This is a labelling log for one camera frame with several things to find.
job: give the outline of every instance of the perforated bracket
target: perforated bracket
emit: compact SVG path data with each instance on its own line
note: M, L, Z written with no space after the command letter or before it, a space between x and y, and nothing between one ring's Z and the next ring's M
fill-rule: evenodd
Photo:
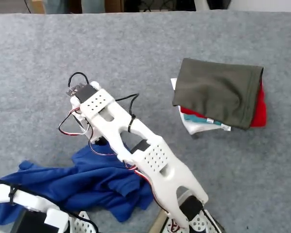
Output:
M135 119L130 132L139 135L150 145L145 151L136 150L131 154L124 146L120 133L127 131L131 121L129 115L98 83L91 83L98 90L92 97L79 104L82 117L93 126L94 131L104 136L120 161L136 165L150 181L158 202L166 209L168 216L177 224L189 228L189 222L180 210L177 200L177 189L184 186L205 204L208 196L189 168L181 162L170 150L159 135L154 134L139 119ZM107 112L113 117L106 120L101 114Z

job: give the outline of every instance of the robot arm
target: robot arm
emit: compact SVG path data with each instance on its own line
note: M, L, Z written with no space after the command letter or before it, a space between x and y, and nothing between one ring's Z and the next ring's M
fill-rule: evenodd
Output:
M120 161L138 168L138 172L149 180L154 197L168 217L188 229L189 221L180 210L177 189L180 186L189 189L202 205L208 201L204 189L161 136L154 134L139 119L132 121L132 116L97 82L90 83L92 90L88 85L87 88L76 89L75 94L78 95L73 95L70 101L73 109L80 108L81 114L75 114L75 117L84 125L83 128L86 128L86 122L93 127L93 137L87 134L89 140L94 142L100 136L105 137ZM140 148L132 153L128 151L120 136L122 131L139 135L143 139Z

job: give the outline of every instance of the blue cloth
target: blue cloth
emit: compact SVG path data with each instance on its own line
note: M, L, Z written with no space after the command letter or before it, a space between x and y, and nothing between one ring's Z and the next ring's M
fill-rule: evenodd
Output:
M216 121L216 120L213 123L209 123L209 122L207 122L206 118L197 117L195 115L189 115L189 114L183 114L183 115L184 115L184 119L187 121L192 121L192 122L196 122L196 123L208 123L208 124L221 125L221 122Z
M99 153L113 153L109 144L93 148ZM60 201L71 211L104 207L120 222L130 217L135 206L146 209L153 200L150 185L127 170L115 155L97 155L86 146L72 156L72 161L75 165L67 168L24 161L18 172L2 180ZM22 208L0 203L0 225L15 221Z

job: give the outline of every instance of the gray felt surface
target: gray felt surface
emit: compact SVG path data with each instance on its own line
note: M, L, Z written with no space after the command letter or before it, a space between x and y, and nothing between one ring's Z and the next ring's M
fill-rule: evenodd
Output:
M184 57L264 66L267 127L192 139L171 104ZM57 131L75 71L114 97L141 93L134 113L190 167L228 233L291 233L291 13L1 15L0 176L24 159L69 166L86 144ZM146 233L158 211L91 217L105 233Z

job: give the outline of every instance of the olive green cloth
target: olive green cloth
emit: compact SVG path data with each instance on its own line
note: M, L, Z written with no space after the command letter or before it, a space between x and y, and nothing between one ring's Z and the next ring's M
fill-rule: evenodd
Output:
M223 124L248 129L255 113L263 67L184 58L173 105Z

